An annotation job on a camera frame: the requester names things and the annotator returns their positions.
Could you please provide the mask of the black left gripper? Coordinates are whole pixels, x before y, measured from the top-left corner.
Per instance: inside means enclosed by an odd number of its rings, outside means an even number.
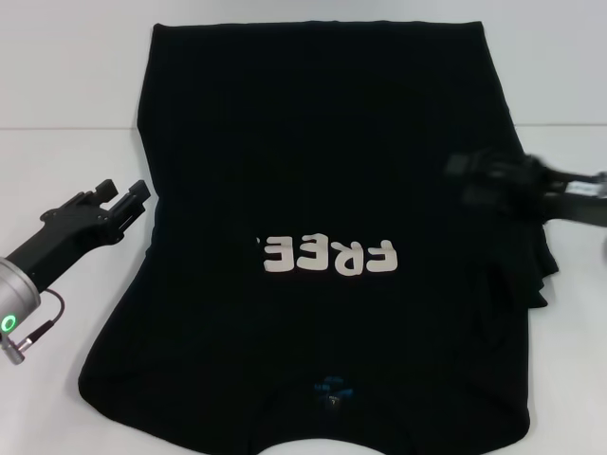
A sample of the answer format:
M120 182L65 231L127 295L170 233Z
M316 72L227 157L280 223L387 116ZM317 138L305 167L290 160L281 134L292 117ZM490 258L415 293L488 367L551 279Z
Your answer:
M95 189L94 201L108 203L118 195L112 179ZM123 238L120 223L134 223L151 193L138 180L110 209L82 203L65 204L43 214L44 226L9 255L37 287L49 287L88 252Z

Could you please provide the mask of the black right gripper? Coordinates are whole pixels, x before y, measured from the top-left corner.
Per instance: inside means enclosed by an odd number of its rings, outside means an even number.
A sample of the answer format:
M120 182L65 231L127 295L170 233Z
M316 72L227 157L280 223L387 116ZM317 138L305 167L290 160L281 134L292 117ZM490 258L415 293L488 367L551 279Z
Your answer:
M502 180L520 166L516 157L481 150L451 155L445 174L475 180ZM560 219L576 223L607 223L607 172L564 173L528 155L515 172L515 187L469 187L462 202L483 212L521 214L545 223Z

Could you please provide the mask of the black shirt with white print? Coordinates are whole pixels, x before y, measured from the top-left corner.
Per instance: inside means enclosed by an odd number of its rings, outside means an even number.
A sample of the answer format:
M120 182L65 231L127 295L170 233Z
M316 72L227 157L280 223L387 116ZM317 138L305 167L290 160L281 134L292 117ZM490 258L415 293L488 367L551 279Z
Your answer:
M445 172L523 153L481 24L159 25L138 131L155 227L80 373L90 406L209 455L525 437L556 265L540 224Z

